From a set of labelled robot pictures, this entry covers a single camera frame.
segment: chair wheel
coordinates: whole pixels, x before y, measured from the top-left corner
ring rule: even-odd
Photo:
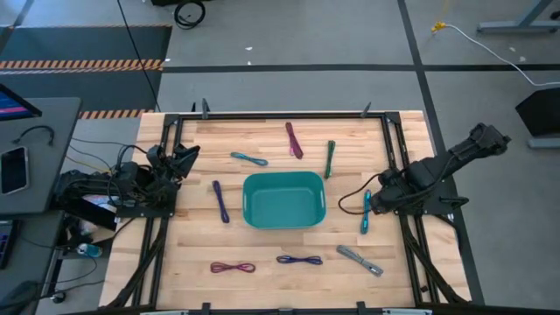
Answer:
[[[67,299],[67,294],[65,292],[56,292],[51,296],[51,300],[55,304],[60,304]]]

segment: blue resistance band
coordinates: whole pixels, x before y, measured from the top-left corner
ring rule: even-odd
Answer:
[[[310,264],[323,264],[323,261],[321,260],[321,257],[319,256],[311,256],[311,257],[307,257],[307,258],[296,258],[296,257],[292,257],[290,255],[282,255],[282,256],[278,256],[276,258],[276,261],[279,263],[299,263],[299,262],[306,262],[306,263],[310,263]]]

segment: concrete floor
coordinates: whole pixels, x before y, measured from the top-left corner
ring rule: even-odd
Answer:
[[[0,2],[0,24],[16,18],[23,0]],[[453,30],[432,36],[444,13],[444,0],[407,0],[418,50],[425,65],[495,64],[497,59]],[[6,5],[10,10],[2,10]],[[122,0],[132,24],[171,23],[172,7]],[[526,63],[560,63],[557,34],[477,35],[478,22],[515,19],[531,0],[450,1],[443,20],[477,36],[497,53]],[[554,2],[546,14],[560,10]],[[115,0],[35,0],[24,25],[121,25]],[[168,67],[251,65],[394,64],[411,65],[403,21],[396,1],[214,0],[196,29],[171,35]],[[463,207],[479,279],[488,305],[560,310],[560,151],[529,150],[530,134],[515,106],[536,89],[515,72],[427,73],[445,145],[464,139],[478,122],[494,124],[513,141],[508,152],[474,162],[459,171],[458,192],[470,198]],[[560,72],[529,75],[535,81],[560,81]],[[212,110],[424,109],[414,72],[294,71],[239,73],[165,73],[159,90],[163,111],[188,111],[208,99]],[[133,143],[137,119],[79,121],[74,134],[90,140]],[[77,143],[79,149],[114,163],[118,147]],[[89,157],[73,158],[99,165]],[[65,170],[82,166],[72,162]],[[88,261],[65,262],[60,279],[77,277]],[[84,282],[104,277],[106,262]],[[43,301],[39,314],[92,310],[101,286],[72,291],[64,304]]]

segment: hazard tape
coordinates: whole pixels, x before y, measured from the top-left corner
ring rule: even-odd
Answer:
[[[160,67],[146,67],[146,70],[164,71]],[[141,67],[120,67],[120,68],[91,68],[91,69],[62,69],[62,70],[13,70],[2,71],[0,75],[13,75],[13,74],[85,74],[85,73],[102,73],[102,72],[119,72],[119,71],[137,71],[142,70]]]
[[[80,119],[136,118],[143,113],[153,113],[153,109],[92,110],[80,112]]]
[[[0,70],[23,69],[110,69],[108,71],[158,70],[161,59],[107,59],[107,60],[4,60],[0,61]]]
[[[78,27],[78,28],[110,28],[110,27],[126,27],[125,24],[110,24],[110,25],[22,25],[17,28],[66,28],[66,27]],[[133,27],[173,27],[171,24],[135,24],[130,25]]]

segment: green resistance band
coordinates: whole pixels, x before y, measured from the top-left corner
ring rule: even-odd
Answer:
[[[325,169],[325,179],[330,178],[333,175],[333,169],[331,167],[331,162],[333,161],[334,145],[336,143],[333,140],[328,142],[328,156],[326,157],[326,169]]]

